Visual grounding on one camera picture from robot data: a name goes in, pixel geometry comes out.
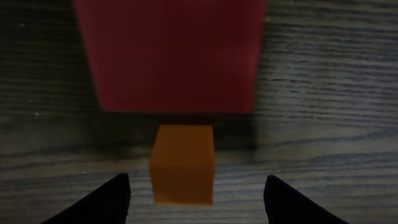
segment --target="red block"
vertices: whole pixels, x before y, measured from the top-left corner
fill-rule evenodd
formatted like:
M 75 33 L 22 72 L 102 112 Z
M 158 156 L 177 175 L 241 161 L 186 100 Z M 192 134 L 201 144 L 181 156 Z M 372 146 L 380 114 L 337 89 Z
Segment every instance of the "red block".
M 265 0 L 75 0 L 106 111 L 250 113 Z

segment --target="orange block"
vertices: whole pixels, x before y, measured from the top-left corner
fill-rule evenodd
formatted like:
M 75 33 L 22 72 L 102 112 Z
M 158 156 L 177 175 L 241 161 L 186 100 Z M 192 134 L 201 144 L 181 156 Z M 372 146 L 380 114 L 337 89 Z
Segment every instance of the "orange block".
M 210 125 L 161 125 L 149 161 L 155 203 L 211 205 L 215 154 Z

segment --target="wooden table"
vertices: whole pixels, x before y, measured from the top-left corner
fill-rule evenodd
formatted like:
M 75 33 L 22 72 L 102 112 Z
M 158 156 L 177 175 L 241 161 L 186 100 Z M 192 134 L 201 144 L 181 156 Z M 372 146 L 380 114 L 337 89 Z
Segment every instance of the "wooden table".
M 266 223 L 270 174 L 351 223 L 397 223 L 398 2 L 270 4 L 255 113 L 215 121 L 214 206 L 161 207 L 162 119 L 101 112 L 70 1 L 1 1 L 0 222 L 38 223 L 127 172 L 128 223 Z

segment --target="tabletop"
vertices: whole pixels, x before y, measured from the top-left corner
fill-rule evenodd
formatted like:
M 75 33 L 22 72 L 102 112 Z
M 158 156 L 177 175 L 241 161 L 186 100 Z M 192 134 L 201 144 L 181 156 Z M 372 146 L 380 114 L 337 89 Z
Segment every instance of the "tabletop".
M 70 1 L 0 2 L 0 220 L 38 223 L 120 172 L 128 223 L 267 223 L 274 174 L 350 223 L 398 223 L 398 2 L 271 0 L 253 114 L 213 119 L 212 207 L 156 206 L 156 114 L 102 112 Z

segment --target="orange cube's top face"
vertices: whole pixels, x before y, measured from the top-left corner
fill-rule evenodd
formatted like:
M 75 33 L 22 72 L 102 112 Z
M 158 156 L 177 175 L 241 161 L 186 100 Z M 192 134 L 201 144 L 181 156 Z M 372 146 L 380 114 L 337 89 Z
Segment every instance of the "orange cube's top face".
M 250 113 L 266 0 L 75 0 L 106 111 Z
M 212 127 L 161 125 L 149 168 L 156 203 L 211 205 L 215 173 Z

